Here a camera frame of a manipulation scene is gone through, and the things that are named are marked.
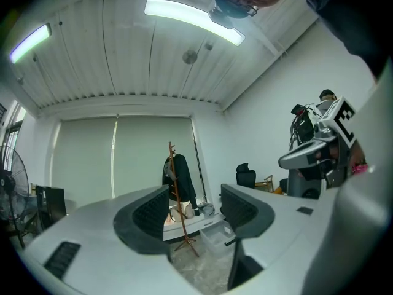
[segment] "transparent storage box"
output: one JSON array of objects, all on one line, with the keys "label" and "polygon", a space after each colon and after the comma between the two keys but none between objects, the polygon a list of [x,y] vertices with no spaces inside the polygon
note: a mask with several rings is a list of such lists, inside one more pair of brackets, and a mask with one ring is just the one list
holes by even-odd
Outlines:
[{"label": "transparent storage box", "polygon": [[235,249],[235,233],[228,222],[219,221],[200,230],[203,243],[217,256],[231,253]]}]

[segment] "ceiling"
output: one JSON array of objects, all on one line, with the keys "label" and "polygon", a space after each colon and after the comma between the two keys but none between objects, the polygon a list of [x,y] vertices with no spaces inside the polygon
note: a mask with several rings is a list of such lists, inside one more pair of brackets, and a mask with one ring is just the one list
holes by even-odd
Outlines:
[{"label": "ceiling", "polygon": [[[173,0],[203,10],[212,0]],[[146,0],[38,0],[9,34],[3,54],[35,28],[50,38],[17,64],[15,79],[39,109],[91,97],[164,96],[226,109],[315,21],[305,0],[281,0],[236,21],[239,46],[196,26],[144,15]],[[182,61],[187,50],[198,59]]]}]

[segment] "ceiling light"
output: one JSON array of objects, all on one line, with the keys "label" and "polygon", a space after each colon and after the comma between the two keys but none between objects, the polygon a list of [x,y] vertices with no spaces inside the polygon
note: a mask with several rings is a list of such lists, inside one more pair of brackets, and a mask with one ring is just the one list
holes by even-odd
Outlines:
[{"label": "ceiling light", "polygon": [[52,34],[50,25],[45,24],[25,38],[10,54],[12,63],[16,63],[26,52]]},{"label": "ceiling light", "polygon": [[200,28],[204,28],[218,36],[221,36],[236,46],[239,46],[245,38],[243,34],[234,28],[228,29],[214,23],[209,18],[207,12],[190,7],[183,3],[169,0],[147,0],[145,14],[173,18],[174,20],[199,26]]}]

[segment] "eyeglasses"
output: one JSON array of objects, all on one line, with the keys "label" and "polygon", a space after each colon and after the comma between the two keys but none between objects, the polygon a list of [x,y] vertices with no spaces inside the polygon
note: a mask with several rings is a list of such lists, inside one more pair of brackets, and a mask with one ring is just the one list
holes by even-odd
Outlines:
[{"label": "eyeglasses", "polygon": [[243,9],[251,17],[257,14],[258,9],[256,7],[247,5],[244,2],[242,2],[242,0],[226,0],[226,1],[237,8]]}]

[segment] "wooden coat rack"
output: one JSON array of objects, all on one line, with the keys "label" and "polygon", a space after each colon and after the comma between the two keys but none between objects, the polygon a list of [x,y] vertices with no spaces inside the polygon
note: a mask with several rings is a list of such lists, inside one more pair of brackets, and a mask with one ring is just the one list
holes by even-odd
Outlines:
[{"label": "wooden coat rack", "polygon": [[174,145],[172,145],[171,142],[169,142],[169,160],[171,162],[171,170],[173,172],[173,175],[175,176],[175,180],[173,181],[174,184],[174,191],[176,194],[176,200],[177,200],[177,209],[179,210],[179,214],[180,214],[180,219],[182,221],[182,226],[183,226],[183,231],[184,231],[184,241],[175,249],[175,251],[179,250],[180,248],[182,248],[184,245],[189,244],[192,251],[195,253],[195,255],[197,257],[199,257],[199,254],[197,253],[197,251],[195,250],[195,248],[192,246],[192,243],[195,242],[195,239],[189,238],[189,236],[187,235],[187,231],[185,229],[185,224],[184,224],[184,216],[183,216],[183,210],[182,210],[182,206],[181,206],[181,202],[180,202],[180,197],[179,197],[179,189],[177,188],[177,178],[176,178],[176,172],[174,169],[174,162],[173,162],[173,154],[174,154]]}]

